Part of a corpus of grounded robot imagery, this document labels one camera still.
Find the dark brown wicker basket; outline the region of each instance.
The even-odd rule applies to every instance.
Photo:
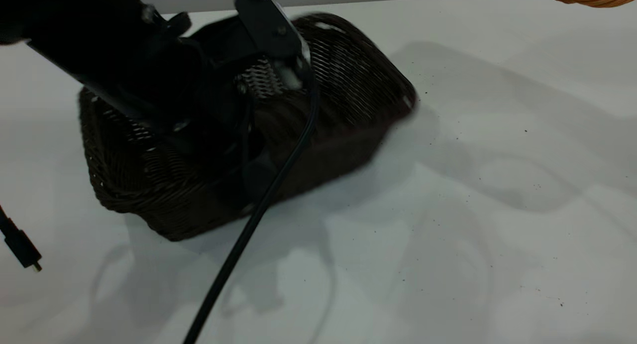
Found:
[[[311,145],[276,201],[311,190],[368,162],[389,126],[416,105],[412,85],[350,22],[325,13],[294,20],[312,50],[321,111]],[[309,102],[287,91],[265,60],[244,74],[259,97],[255,113],[277,165],[305,126]],[[169,145],[86,89],[80,119],[91,184],[109,210],[140,215],[169,240],[212,230],[243,214],[223,206]]]

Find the cable connector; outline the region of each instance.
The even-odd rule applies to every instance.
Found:
[[[4,234],[4,242],[11,248],[13,255],[18,258],[23,267],[33,267],[39,272],[42,267],[38,261],[42,259],[38,249],[33,245],[23,230],[16,228],[15,224],[7,217],[0,206],[0,230]]]

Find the white table surface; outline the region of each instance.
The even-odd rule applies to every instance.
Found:
[[[200,342],[635,343],[637,3],[287,12],[316,10],[373,39],[421,109],[371,165],[265,215]],[[0,245],[0,342],[180,343],[243,221],[172,243],[102,208],[79,89],[0,49],[0,203],[44,256],[34,274]]]

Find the screw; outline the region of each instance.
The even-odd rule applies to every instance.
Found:
[[[246,214],[246,213],[251,212],[252,210],[254,210],[254,204],[252,204],[252,203],[251,203],[251,204],[248,204],[247,206],[245,206],[245,207],[243,208],[243,210],[241,210],[241,212],[242,212],[243,214]]]
[[[155,22],[155,6],[152,4],[146,4],[144,9],[141,10],[141,20],[146,24],[153,24]]]
[[[241,94],[245,94],[248,92],[248,87],[244,83],[239,83],[239,85],[237,85],[237,89]]]
[[[184,120],[184,121],[176,123],[175,126],[173,126],[173,132],[181,131],[183,128],[188,126],[188,124],[189,124],[188,120]]]

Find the black cable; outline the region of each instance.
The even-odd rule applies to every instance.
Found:
[[[292,151],[290,156],[288,156],[283,167],[281,167],[281,170],[277,174],[277,177],[272,181],[271,185],[268,187],[268,190],[255,207],[254,213],[248,220],[245,228],[243,228],[241,235],[239,235],[239,238],[237,238],[237,241],[230,251],[230,254],[221,266],[219,273],[216,275],[212,286],[206,294],[206,298],[204,299],[203,303],[201,303],[200,310],[197,312],[197,316],[193,321],[193,325],[191,325],[190,330],[188,330],[188,334],[184,339],[184,344],[195,344],[195,342],[197,342],[197,338],[199,337],[201,330],[203,329],[203,326],[205,325],[206,320],[208,319],[208,316],[210,315],[210,312],[214,307],[214,304],[219,298],[219,295],[223,290],[223,286],[228,281],[228,278],[230,278],[232,270],[239,261],[239,258],[241,257],[241,254],[243,253],[245,247],[248,245],[248,242],[254,234],[255,229],[257,229],[257,226],[261,221],[263,214],[266,212],[269,204],[274,199],[278,188],[287,177],[288,172],[305,149],[305,146],[308,144],[312,133],[314,133],[314,127],[316,126],[316,121],[319,116],[320,94],[319,84],[316,81],[314,74],[312,74],[311,72],[308,73],[306,84],[310,97],[310,114],[308,117],[308,122],[305,125],[305,128],[303,128],[303,132],[301,132],[301,136],[299,137],[296,147],[294,147],[294,150]]]
[[[4,242],[9,246],[13,255],[20,261],[23,267],[33,267],[39,272],[42,270],[38,261],[42,259],[38,249],[33,245],[23,230],[18,229],[13,221],[4,214],[0,206],[0,232],[4,234]]]

